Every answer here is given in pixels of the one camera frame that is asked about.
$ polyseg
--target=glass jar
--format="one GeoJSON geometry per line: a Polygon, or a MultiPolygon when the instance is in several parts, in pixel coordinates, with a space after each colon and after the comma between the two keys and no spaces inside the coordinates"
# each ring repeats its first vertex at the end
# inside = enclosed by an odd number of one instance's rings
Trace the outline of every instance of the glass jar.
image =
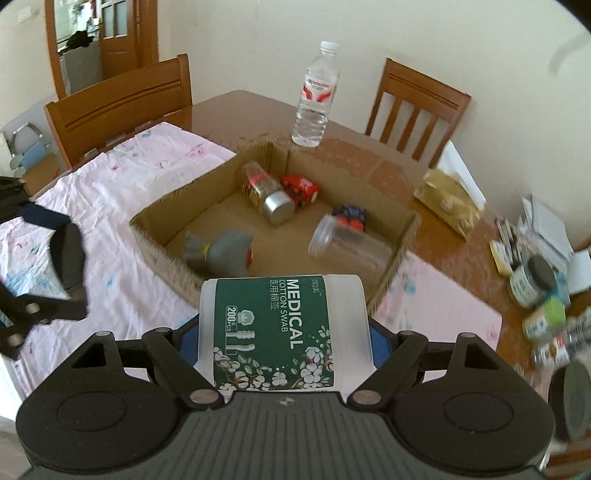
{"type": "Polygon", "coordinates": [[[314,231],[308,253],[358,275],[365,287],[379,283],[392,257],[389,245],[326,214],[314,231]]]}
{"type": "Polygon", "coordinates": [[[509,291],[526,309],[535,307],[555,287],[554,270],[541,255],[529,257],[509,278],[509,291]]]}
{"type": "Polygon", "coordinates": [[[257,162],[251,161],[242,166],[242,180],[242,191],[271,225],[282,224],[296,211],[296,204],[283,191],[281,183],[257,162]]]}
{"type": "Polygon", "coordinates": [[[548,341],[565,323],[564,304],[552,296],[523,321],[523,333],[532,342],[548,341]]]}

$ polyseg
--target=white bottle cap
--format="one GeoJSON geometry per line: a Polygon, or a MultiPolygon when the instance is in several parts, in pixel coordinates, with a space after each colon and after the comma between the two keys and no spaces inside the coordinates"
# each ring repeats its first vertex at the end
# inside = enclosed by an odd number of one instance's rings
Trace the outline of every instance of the white bottle cap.
{"type": "Polygon", "coordinates": [[[331,41],[322,41],[320,42],[320,49],[329,53],[336,53],[339,49],[339,44],[331,41]]]}

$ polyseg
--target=small jar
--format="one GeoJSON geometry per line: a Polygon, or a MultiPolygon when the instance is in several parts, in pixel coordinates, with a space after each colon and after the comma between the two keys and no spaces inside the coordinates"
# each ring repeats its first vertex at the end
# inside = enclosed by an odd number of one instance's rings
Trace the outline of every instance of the small jar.
{"type": "Polygon", "coordinates": [[[283,191],[281,183],[257,162],[251,161],[242,166],[242,180],[242,191],[271,225],[282,224],[296,211],[296,204],[283,191]]]}
{"type": "Polygon", "coordinates": [[[523,308],[536,306],[556,287],[554,270],[541,255],[525,260],[509,278],[509,290],[523,308]]]}
{"type": "Polygon", "coordinates": [[[523,321],[523,333],[532,342],[548,341],[565,324],[564,304],[552,296],[523,321]]]}

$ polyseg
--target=green label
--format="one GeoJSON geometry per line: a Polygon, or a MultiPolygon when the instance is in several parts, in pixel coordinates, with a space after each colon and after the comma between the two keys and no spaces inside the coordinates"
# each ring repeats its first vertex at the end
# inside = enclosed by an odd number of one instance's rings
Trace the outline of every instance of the green label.
{"type": "Polygon", "coordinates": [[[322,276],[218,280],[213,360],[219,390],[332,387],[322,276]]]}

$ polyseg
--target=wooden table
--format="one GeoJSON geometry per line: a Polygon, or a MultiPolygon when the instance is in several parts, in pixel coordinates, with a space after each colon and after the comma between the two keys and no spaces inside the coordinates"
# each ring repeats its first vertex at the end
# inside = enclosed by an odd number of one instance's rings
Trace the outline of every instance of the wooden table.
{"type": "Polygon", "coordinates": [[[521,321],[528,312],[510,298],[507,280],[498,274],[492,259],[488,242],[497,237],[494,216],[488,213],[464,241],[413,198],[426,166],[334,122],[329,122],[318,148],[298,147],[291,141],[295,112],[295,107],[286,103],[235,91],[180,110],[165,120],[236,152],[261,141],[278,142],[366,178],[376,189],[416,210],[422,224],[412,251],[500,312],[503,326],[497,351],[510,364],[519,363],[527,369],[530,346],[523,337],[521,321]]]}

